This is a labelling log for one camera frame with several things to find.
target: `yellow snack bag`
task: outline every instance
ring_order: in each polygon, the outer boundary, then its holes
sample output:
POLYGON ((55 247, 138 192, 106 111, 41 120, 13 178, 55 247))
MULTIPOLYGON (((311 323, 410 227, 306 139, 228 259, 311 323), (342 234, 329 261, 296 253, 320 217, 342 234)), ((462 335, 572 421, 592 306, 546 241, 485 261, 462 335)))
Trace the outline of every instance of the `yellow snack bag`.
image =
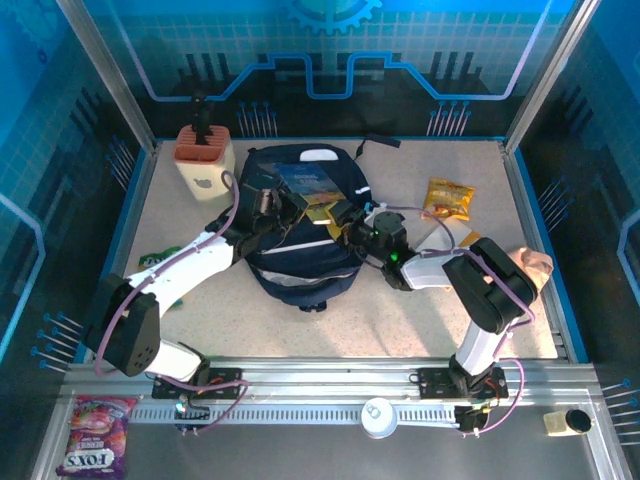
MULTIPOLYGON (((455 217, 469 220, 469 205, 475 191, 473 187, 433 177, 429 180, 424 209, 442 218, 455 217)), ((428 218, 428 216, 423 213, 422 218, 428 218)))

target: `small cup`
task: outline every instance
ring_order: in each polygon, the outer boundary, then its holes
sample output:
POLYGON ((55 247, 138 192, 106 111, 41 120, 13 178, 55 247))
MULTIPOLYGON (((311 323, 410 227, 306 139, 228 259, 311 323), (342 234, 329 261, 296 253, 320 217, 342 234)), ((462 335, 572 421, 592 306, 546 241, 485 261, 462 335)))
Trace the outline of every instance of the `small cup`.
POLYGON ((398 426, 398 412, 385 398, 372 398, 364 404, 360 415, 362 427, 375 439, 391 435, 398 426))
POLYGON ((591 430, 591 418, 582 410, 547 413, 543 418, 550 437, 583 435, 591 430))

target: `blue wall panel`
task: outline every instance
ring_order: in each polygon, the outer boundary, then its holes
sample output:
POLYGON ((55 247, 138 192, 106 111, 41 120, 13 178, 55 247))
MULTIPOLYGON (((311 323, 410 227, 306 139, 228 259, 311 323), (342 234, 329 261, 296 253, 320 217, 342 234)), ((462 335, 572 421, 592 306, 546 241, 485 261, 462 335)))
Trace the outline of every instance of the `blue wall panel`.
MULTIPOLYGON (((581 336, 604 385, 640 377, 639 18, 635 0, 602 0, 522 142, 581 336)), ((627 453, 637 474, 637 450, 627 453)))
POLYGON ((0 477, 18 479, 69 359, 38 333, 75 348, 44 315, 85 314, 139 146, 55 2, 0 1, 0 58, 0 477))
POLYGON ((268 102, 286 136, 496 136, 572 4, 116 1, 90 10, 159 136, 189 121, 181 112, 196 88, 234 136, 275 136, 259 117, 245 120, 251 102, 268 102), (326 104, 335 101, 349 112, 339 126, 326 104), (316 120, 301 122, 300 110, 316 120), (454 112, 454 128, 434 128, 454 112))

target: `white container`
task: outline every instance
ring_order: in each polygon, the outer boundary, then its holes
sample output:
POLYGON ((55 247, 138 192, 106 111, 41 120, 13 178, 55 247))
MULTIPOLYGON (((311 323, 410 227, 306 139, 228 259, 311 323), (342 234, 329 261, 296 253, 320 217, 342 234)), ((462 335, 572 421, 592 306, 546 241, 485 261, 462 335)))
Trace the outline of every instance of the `white container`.
POLYGON ((174 161, 189 190, 200 202, 225 195, 222 172, 233 172, 236 157, 225 127, 211 126, 213 135, 206 136, 209 145, 196 145, 191 127, 184 127, 176 141, 174 161))
POLYGON ((385 438, 398 426, 398 412, 389 400, 372 398, 364 404, 360 415, 362 427, 371 438, 385 438))
POLYGON ((546 413, 543 419, 550 437, 583 435, 591 430, 591 418, 582 410, 546 413))

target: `navy backpack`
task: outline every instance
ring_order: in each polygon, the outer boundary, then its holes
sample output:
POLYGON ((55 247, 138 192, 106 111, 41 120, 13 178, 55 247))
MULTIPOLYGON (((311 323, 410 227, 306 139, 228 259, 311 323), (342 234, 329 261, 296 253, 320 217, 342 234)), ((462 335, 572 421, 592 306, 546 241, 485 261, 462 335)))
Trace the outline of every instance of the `navy backpack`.
MULTIPOLYGON (((341 148, 326 144, 300 144, 250 149, 242 170, 242 184, 253 169, 265 163, 298 163, 307 150, 331 150, 337 160, 314 160, 345 197, 364 208, 371 190, 360 167, 341 148)), ((266 292, 305 312, 321 312, 327 300, 346 291, 358 274, 362 260, 339 247, 323 225, 304 217, 284 241, 281 234, 265 235, 258 249, 246 257, 251 271, 266 292)))

